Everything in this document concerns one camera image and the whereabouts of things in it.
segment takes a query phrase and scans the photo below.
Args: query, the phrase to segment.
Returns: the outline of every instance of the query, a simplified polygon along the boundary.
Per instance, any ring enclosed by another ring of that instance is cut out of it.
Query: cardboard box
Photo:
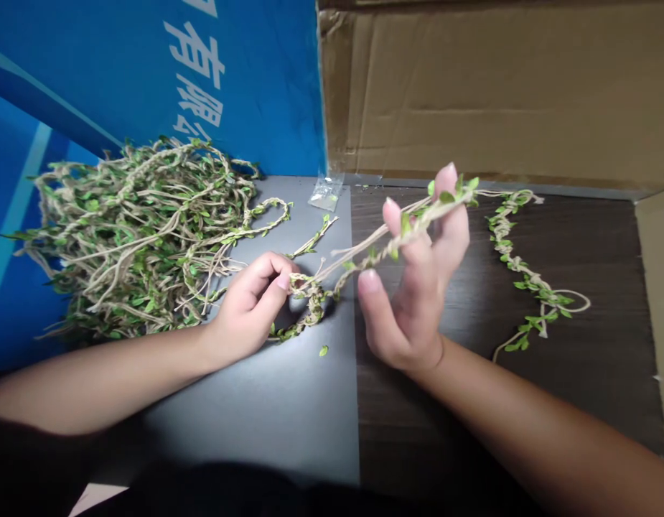
[[[0,1],[0,96],[100,157],[164,134],[324,172],[312,0]]]
[[[657,380],[664,409],[664,192],[639,201],[635,208],[640,233],[645,286],[653,324]]]
[[[322,5],[332,166],[664,188],[664,2]]]

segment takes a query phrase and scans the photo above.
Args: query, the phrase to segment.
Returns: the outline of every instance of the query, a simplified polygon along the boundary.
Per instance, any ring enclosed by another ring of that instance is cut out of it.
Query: finger
[[[384,222],[391,234],[396,237],[401,235],[401,209],[396,201],[387,197],[382,207]],[[422,232],[415,239],[401,246],[401,253],[406,263],[414,266],[422,266],[431,260],[430,238],[426,232]]]
[[[253,321],[256,321],[257,325],[262,324],[263,328],[270,328],[274,318],[286,303],[286,298],[289,296],[289,275],[291,271],[290,265],[285,266],[279,276],[269,284],[260,301],[253,308],[251,314],[254,316]]]
[[[242,270],[231,282],[229,289],[237,289],[242,293],[244,301],[247,300],[246,305],[249,308],[255,307],[258,296],[270,284],[272,276],[284,270],[289,273],[299,272],[298,266],[287,257],[268,251]]]
[[[394,318],[387,291],[374,269],[366,269],[358,276],[358,300],[372,346],[399,346],[406,340]]]
[[[437,173],[434,180],[435,195],[439,196],[439,193],[445,190],[455,194],[457,179],[456,167],[450,163]],[[441,277],[445,279],[450,277],[461,264],[470,242],[466,207],[461,205],[452,210],[437,221],[436,227],[437,234],[432,252],[435,263],[439,265]]]

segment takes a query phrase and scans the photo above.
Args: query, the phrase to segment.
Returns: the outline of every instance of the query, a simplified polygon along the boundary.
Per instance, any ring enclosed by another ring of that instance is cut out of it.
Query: brown cardboard
[[[636,205],[635,214],[645,265],[645,285],[664,408],[664,192],[640,201]]]
[[[664,3],[321,12],[329,159],[347,172],[664,187]]]

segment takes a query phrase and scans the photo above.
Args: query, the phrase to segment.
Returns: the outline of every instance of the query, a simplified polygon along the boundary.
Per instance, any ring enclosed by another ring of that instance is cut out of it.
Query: artificial vine
[[[490,240],[495,243],[495,250],[501,254],[500,260],[511,270],[523,275],[523,281],[515,281],[513,285],[517,289],[528,290],[540,300],[540,314],[526,316],[525,323],[518,325],[517,332],[505,343],[499,345],[492,355],[492,361],[497,362],[497,357],[501,350],[505,352],[515,352],[516,350],[527,350],[530,345],[529,336],[533,330],[538,331],[540,337],[547,338],[547,325],[555,322],[559,315],[571,317],[572,312],[582,312],[590,307],[590,300],[583,294],[568,289],[552,289],[551,286],[542,280],[539,273],[531,271],[528,264],[521,257],[513,256],[513,243],[507,239],[511,228],[516,223],[511,223],[508,216],[516,214],[524,205],[534,200],[536,204],[543,202],[543,199],[533,194],[531,190],[518,190],[517,192],[497,192],[481,190],[479,195],[487,197],[502,197],[503,203],[496,210],[496,215],[487,219],[490,231],[493,235]],[[581,307],[572,309],[569,305],[576,300],[564,296],[562,293],[572,294],[584,300]]]
[[[255,164],[231,159],[210,143],[197,139],[178,145],[160,138],[151,146],[126,145],[120,159],[100,161],[97,167],[78,163],[52,164],[53,170],[34,179],[40,193],[42,226],[16,232],[10,238],[24,241],[17,255],[26,253],[47,273],[54,290],[70,296],[68,313],[48,335],[67,335],[80,342],[136,337],[153,332],[197,325],[211,304],[227,288],[211,291],[212,279],[240,271],[245,264],[229,257],[242,238],[266,236],[278,224],[290,219],[290,207],[277,197],[250,207],[258,191],[253,180],[261,175]],[[478,179],[464,183],[459,177],[455,193],[434,195],[434,182],[428,196],[402,209],[401,234],[381,251],[374,242],[388,232],[379,227],[363,242],[345,250],[315,275],[291,275],[294,298],[307,299],[308,311],[286,329],[271,329],[270,340],[285,341],[305,327],[316,325],[324,316],[329,300],[340,300],[341,291],[353,274],[374,267],[390,256],[398,260],[404,244],[427,231],[439,219],[461,204],[477,205],[476,195],[503,197],[497,214],[489,219],[495,249],[501,260],[523,275],[514,282],[540,300],[539,315],[526,317],[526,323],[501,351],[525,350],[529,334],[537,330],[546,337],[547,324],[559,315],[571,317],[589,307],[582,294],[552,289],[540,275],[513,256],[507,239],[513,223],[508,216],[531,200],[541,202],[530,190],[493,192],[476,190]],[[272,223],[253,228],[269,208],[281,210]],[[296,258],[314,253],[314,247],[337,220],[325,215],[322,228],[298,250]],[[358,262],[353,259],[367,250]],[[333,289],[322,286],[339,268],[345,271]],[[571,309],[573,294],[585,301]],[[324,346],[320,356],[328,352]]]

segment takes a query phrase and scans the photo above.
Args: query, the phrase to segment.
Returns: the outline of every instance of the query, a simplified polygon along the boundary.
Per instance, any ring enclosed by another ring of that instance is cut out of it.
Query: gray surface
[[[249,263],[270,249],[292,253],[311,238],[322,227],[326,213],[307,204],[315,180],[274,177],[262,182],[261,199],[275,196],[295,202],[291,220],[265,238],[244,239],[232,257]],[[342,191],[335,215],[340,219],[318,243],[318,253],[296,260],[303,272],[314,273],[320,258],[329,256],[332,249],[351,246],[348,187]],[[159,453],[160,457],[187,463],[247,462],[287,471],[300,480],[357,485],[360,468],[351,296],[352,289],[347,287],[345,299],[333,313],[300,336],[283,345],[266,345],[254,356],[146,411],[141,421],[135,422],[141,428],[135,440],[152,443],[152,452],[144,454],[153,457]],[[292,300],[291,311],[300,310],[301,303],[304,301]],[[277,326],[287,323],[280,319]],[[329,353],[321,358],[323,345],[329,346]],[[114,456],[123,455],[124,450],[131,451],[131,456],[139,454],[127,439],[120,441],[126,447],[113,447]],[[146,463],[148,458],[130,460],[126,454],[124,461]],[[107,475],[100,478],[126,481],[130,467],[111,463],[105,469]]]

